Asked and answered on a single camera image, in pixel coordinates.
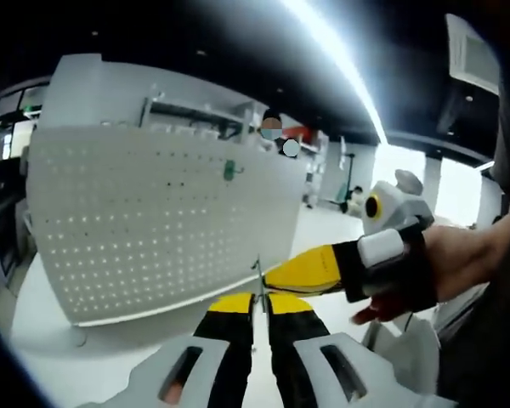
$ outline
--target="ceiling vent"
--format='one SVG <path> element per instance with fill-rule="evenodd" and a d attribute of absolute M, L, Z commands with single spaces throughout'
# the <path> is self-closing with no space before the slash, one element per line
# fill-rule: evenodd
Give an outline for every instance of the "ceiling vent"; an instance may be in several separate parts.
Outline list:
<path fill-rule="evenodd" d="M 499 94 L 499 63 L 490 46 L 463 19 L 445 16 L 450 39 L 450 76 Z"/>

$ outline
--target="white floor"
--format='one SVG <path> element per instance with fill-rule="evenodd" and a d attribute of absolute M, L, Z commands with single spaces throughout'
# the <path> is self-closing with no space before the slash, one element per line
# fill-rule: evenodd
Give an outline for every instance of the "white floor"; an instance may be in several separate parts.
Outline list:
<path fill-rule="evenodd" d="M 360 220 L 338 211 L 303 208 L 292 244 L 292 255 L 325 243 L 348 241 L 361 235 Z M 14 350 L 45 394 L 60 407 L 102 402 L 125 388 L 131 369 L 161 347 L 168 338 L 190 333 L 211 301 L 122 322 L 85 329 L 71 327 L 50 287 L 37 256 L 26 275 L 11 329 Z M 258 291 L 255 281 L 241 291 Z M 23 292 L 37 292 L 38 304 L 24 303 Z M 360 340 L 366 326 L 354 326 L 349 317 L 366 302 L 348 304 L 343 293 L 309 300 L 330 332 L 346 332 Z M 50 309 L 58 310 L 50 314 Z M 270 352 L 264 317 L 254 317 L 255 348 L 252 375 L 244 407 L 281 407 L 270 370 Z"/>

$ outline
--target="hand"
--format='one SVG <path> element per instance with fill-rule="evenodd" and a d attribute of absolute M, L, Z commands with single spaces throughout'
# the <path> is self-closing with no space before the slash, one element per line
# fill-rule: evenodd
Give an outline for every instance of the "hand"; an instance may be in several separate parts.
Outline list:
<path fill-rule="evenodd" d="M 490 280 L 510 244 L 510 215 L 483 231 L 435 225 L 423 236 L 437 298 L 445 302 Z M 407 311 L 397 293 L 384 293 L 373 297 L 352 321 L 358 325 L 390 321 Z"/>

